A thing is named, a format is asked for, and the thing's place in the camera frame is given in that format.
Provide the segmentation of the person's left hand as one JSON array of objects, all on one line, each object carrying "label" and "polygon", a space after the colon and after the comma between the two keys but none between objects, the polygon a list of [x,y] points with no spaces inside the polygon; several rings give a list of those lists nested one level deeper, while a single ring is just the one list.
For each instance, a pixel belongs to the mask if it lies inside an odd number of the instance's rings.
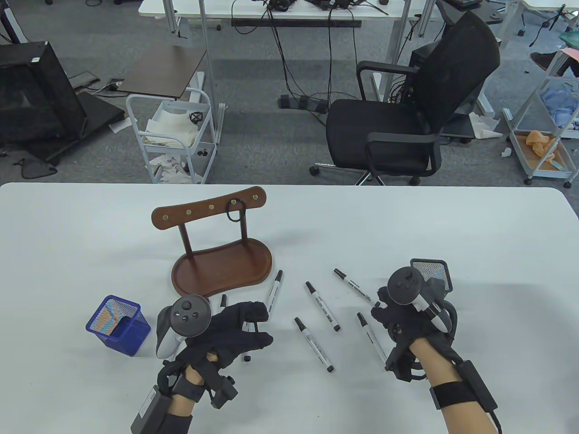
[{"label": "person's left hand", "polygon": [[226,307],[211,318],[207,329],[196,337],[186,339],[187,346],[176,360],[197,369],[207,354],[214,354],[217,370],[228,367],[241,354],[261,350],[273,343],[265,331],[245,331],[246,322],[267,322],[269,313],[263,302],[238,302]]}]

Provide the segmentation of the person's right hand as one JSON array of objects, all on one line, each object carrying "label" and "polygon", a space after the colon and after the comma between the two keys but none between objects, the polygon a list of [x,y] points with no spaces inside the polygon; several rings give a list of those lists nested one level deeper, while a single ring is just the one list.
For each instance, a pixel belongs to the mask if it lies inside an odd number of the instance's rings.
[{"label": "person's right hand", "polygon": [[418,312],[412,305],[399,305],[389,297],[387,287],[378,289],[378,298],[385,302],[386,307],[374,307],[371,315],[378,320],[391,334],[396,347],[401,347],[405,353],[412,353],[422,363],[420,348],[415,341],[422,343],[421,349],[430,346],[446,360],[455,363],[463,362],[463,358],[451,347],[454,337],[443,333],[424,312]]}]

